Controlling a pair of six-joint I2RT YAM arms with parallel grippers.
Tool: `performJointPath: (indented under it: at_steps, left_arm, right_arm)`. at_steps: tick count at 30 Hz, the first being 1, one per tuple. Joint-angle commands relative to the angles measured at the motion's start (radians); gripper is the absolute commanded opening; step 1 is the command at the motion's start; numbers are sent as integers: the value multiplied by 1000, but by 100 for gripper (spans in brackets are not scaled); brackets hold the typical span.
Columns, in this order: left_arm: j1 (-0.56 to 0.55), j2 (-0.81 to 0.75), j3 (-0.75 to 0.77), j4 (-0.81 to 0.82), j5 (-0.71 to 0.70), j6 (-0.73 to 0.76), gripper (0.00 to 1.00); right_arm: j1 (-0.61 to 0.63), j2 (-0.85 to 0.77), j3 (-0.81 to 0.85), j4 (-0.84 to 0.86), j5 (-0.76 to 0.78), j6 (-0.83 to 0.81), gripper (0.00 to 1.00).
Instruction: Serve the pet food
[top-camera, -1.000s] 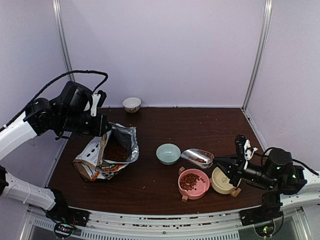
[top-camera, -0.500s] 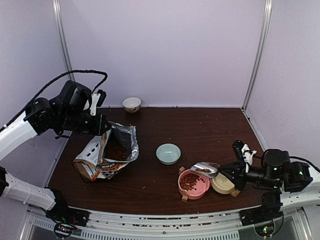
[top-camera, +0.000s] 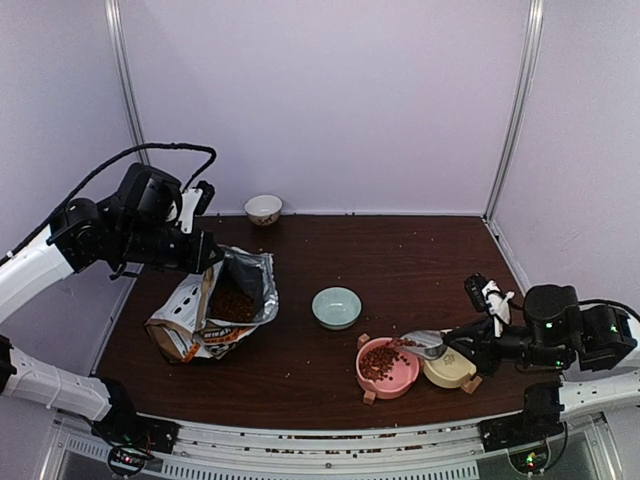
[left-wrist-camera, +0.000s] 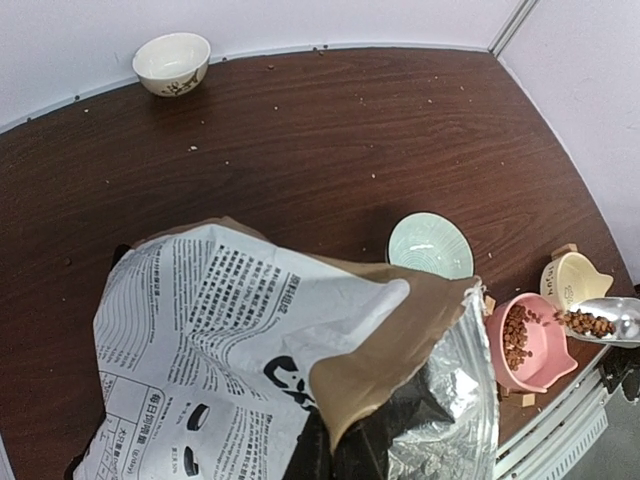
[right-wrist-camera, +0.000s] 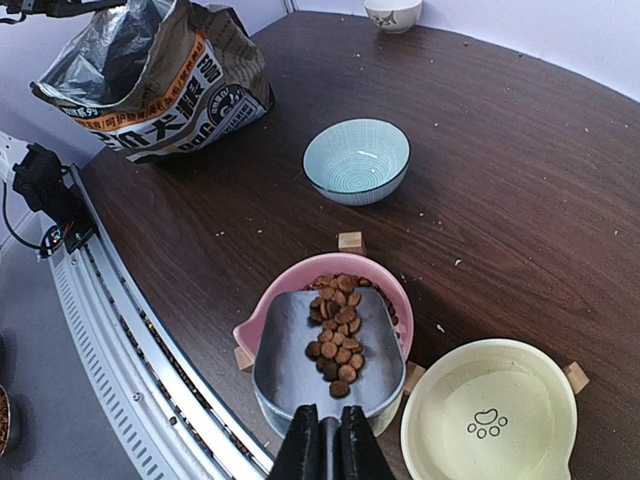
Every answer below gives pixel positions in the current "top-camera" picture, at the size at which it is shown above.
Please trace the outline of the dog food bag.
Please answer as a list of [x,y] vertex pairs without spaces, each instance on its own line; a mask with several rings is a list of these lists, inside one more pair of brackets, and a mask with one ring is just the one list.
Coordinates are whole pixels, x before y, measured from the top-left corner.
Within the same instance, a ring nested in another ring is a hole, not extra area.
[[205,273],[187,275],[144,324],[172,364],[220,360],[279,312],[273,255],[223,251]]

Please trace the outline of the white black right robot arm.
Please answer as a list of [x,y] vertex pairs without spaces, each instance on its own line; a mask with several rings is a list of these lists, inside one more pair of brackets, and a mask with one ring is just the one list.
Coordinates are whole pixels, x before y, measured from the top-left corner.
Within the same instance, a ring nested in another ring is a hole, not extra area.
[[508,323],[506,294],[473,283],[465,286],[484,318],[444,334],[483,377],[504,362],[544,367],[559,379],[532,384],[520,412],[483,420],[485,451],[542,441],[566,431],[573,415],[597,413],[639,402],[639,315],[611,300],[580,300],[572,286],[532,287],[520,307],[524,323]]

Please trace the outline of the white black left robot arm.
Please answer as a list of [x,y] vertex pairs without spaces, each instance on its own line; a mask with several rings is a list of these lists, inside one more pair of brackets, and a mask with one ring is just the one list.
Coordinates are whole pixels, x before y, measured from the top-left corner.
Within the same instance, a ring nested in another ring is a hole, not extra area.
[[[48,287],[96,262],[128,275],[130,263],[160,271],[200,274],[221,261],[223,251],[193,223],[215,195],[201,180],[184,187],[155,167],[134,164],[114,194],[95,202],[72,196],[1,261],[1,317]],[[123,444],[137,442],[144,424],[117,381],[73,374],[39,361],[1,339],[1,393],[65,410],[105,426]]]

